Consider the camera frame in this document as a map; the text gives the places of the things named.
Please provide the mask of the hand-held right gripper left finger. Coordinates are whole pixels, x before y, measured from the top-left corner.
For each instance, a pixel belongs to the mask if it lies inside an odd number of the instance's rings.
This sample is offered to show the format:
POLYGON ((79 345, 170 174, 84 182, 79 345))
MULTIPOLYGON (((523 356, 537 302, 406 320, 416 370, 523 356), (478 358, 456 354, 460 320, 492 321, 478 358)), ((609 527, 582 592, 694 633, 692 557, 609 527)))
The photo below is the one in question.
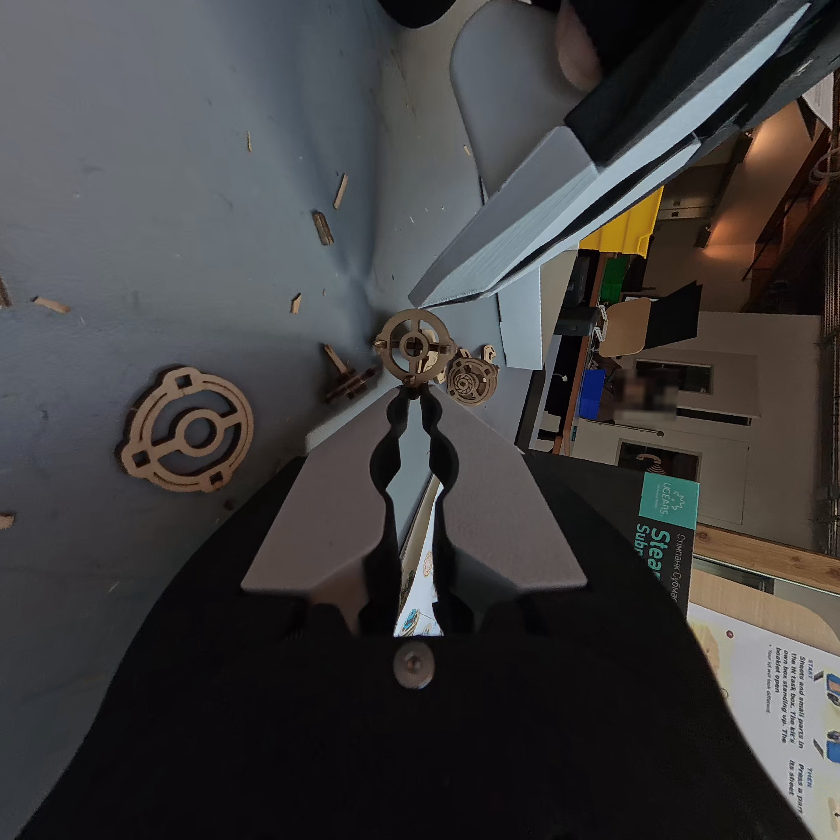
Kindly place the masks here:
POLYGON ((393 500, 403 388, 394 388, 306 457, 244 579, 248 593, 336 606, 351 631, 393 635, 402 571, 393 500))

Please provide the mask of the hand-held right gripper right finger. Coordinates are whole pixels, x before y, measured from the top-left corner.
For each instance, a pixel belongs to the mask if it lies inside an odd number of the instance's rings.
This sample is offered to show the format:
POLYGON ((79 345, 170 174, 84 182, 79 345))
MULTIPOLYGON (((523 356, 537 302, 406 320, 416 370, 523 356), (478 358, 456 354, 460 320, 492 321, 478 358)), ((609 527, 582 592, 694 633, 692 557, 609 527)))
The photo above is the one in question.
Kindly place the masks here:
POLYGON ((501 603, 582 590, 587 578, 519 449, 438 390, 419 392, 435 502, 435 615, 472 634, 501 603))

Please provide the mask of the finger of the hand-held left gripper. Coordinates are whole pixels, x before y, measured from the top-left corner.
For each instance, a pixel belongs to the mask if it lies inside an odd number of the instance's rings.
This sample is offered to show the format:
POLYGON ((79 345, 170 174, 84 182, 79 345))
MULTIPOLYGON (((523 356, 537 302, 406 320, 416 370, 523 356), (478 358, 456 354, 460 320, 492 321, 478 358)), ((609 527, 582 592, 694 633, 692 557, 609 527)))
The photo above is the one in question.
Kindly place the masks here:
POLYGON ((598 172, 571 129, 550 131, 436 258, 409 294, 415 308, 491 293, 595 182, 598 172))
POLYGON ((612 186, 592 205, 580 211, 558 234, 526 254, 505 276, 487 290, 487 295, 490 297, 497 294, 500 289, 519 279, 530 269, 539 268, 558 254, 575 248, 583 238, 597 228, 610 223, 614 218, 644 200, 660 186, 666 184, 675 174, 681 172, 699 147, 700 137, 696 133, 691 133, 658 158, 612 186))

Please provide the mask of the round wooden wheel assembly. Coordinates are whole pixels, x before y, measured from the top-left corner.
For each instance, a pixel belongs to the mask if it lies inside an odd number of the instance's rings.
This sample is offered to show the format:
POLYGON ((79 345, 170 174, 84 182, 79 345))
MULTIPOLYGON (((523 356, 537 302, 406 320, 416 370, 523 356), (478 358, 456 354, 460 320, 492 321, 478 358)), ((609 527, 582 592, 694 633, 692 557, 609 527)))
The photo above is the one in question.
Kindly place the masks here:
POLYGON ((385 323, 374 338, 373 349, 396 383, 418 392, 421 385, 445 387, 459 346, 438 315, 412 308, 385 323))

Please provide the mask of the black model kit box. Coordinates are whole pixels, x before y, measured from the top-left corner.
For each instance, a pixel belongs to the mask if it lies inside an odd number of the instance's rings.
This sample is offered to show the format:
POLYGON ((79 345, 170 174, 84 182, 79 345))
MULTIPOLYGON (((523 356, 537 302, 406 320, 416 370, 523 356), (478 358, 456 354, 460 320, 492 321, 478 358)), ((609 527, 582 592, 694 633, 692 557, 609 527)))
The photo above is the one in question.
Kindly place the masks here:
POLYGON ((524 460, 541 489, 563 482, 614 526, 687 616, 699 483, 540 451, 524 460))

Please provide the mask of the person's left hand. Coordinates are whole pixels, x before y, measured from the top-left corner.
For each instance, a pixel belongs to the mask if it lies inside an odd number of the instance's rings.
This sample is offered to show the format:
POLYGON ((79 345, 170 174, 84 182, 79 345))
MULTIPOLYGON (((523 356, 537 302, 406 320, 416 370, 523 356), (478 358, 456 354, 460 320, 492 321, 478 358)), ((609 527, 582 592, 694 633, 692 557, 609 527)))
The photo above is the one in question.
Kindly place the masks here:
POLYGON ((554 46, 565 79, 583 93, 595 89, 603 78, 592 39, 570 1, 562 1, 554 32, 554 46))

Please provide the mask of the yellow storage bin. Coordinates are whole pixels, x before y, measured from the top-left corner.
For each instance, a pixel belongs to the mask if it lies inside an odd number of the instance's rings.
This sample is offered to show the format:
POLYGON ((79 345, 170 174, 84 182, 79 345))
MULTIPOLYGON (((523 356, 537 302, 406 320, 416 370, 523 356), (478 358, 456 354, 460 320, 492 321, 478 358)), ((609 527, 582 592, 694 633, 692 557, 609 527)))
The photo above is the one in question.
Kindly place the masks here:
POLYGON ((646 258, 650 239, 657 221, 664 187, 660 186, 644 200, 622 215, 589 234, 579 244, 579 250, 594 250, 646 258))

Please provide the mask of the grey corrugated sheet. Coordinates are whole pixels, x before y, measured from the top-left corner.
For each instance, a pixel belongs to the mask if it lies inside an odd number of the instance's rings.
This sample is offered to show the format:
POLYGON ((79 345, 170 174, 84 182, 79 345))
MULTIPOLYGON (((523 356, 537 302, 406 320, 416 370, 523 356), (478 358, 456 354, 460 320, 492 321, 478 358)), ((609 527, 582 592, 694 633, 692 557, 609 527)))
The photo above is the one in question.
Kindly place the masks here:
POLYGON ((508 368, 543 368, 541 283, 539 268, 531 269, 497 293, 500 336, 508 368))

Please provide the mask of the printed instruction booklet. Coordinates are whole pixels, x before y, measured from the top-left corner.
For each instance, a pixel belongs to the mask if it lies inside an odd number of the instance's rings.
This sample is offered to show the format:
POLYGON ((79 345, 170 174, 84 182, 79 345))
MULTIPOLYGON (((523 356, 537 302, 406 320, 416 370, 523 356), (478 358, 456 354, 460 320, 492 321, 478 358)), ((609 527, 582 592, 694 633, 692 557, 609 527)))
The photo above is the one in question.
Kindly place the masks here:
POLYGON ((431 476, 403 545, 394 637, 443 635, 434 613, 438 596, 434 584, 433 548, 436 502, 442 489, 439 479, 431 476))

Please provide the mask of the wooden chair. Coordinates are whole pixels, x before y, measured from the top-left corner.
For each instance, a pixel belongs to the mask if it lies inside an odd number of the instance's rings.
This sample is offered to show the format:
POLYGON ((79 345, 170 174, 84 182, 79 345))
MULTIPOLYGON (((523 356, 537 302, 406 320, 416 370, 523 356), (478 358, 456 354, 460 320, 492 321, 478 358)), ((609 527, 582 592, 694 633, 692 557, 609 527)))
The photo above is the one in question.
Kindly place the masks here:
POLYGON ((598 353, 603 358, 638 354, 644 350, 653 302, 648 298, 621 301, 605 310, 605 327, 598 353))

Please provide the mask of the small wooden gear assembly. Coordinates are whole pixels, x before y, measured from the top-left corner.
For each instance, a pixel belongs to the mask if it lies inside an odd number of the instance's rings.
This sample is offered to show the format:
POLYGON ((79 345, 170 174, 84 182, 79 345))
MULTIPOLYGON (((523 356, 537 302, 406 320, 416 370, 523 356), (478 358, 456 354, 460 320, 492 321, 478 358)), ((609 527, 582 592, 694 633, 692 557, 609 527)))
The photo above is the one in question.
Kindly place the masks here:
POLYGON ((497 352, 492 344, 485 344, 478 356, 466 349, 458 349, 447 370, 445 389, 458 404, 477 407, 486 403, 497 389, 499 367, 497 352))

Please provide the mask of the wooden board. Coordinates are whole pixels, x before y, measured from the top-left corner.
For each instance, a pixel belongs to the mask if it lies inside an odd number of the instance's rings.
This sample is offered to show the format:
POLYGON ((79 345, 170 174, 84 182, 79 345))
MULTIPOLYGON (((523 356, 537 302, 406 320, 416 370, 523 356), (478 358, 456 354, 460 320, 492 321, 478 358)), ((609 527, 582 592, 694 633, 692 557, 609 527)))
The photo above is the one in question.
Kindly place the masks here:
POLYGON ((839 592, 839 559, 725 529, 698 525, 695 555, 775 579, 839 592))

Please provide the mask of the printed instruction card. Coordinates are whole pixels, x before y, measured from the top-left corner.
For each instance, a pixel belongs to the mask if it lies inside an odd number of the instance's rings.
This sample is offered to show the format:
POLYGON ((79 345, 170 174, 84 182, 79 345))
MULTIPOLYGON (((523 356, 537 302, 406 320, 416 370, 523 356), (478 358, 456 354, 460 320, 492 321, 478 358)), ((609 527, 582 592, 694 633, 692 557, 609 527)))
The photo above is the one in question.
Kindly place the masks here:
POLYGON ((687 620, 741 733, 814 838, 839 838, 838 639, 822 618, 694 571, 687 620))

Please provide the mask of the small dark wooden bracket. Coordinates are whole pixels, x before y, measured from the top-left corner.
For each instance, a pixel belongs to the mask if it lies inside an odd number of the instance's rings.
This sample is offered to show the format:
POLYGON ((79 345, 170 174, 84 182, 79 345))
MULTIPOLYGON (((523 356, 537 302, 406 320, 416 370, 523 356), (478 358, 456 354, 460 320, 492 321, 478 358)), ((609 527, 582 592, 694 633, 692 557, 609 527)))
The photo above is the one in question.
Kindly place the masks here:
POLYGON ((359 372, 344 363, 330 344, 324 343, 322 349, 337 372, 333 388, 323 397, 323 401, 328 405, 344 397, 352 401, 366 393, 367 383, 381 372, 381 366, 378 364, 359 372))

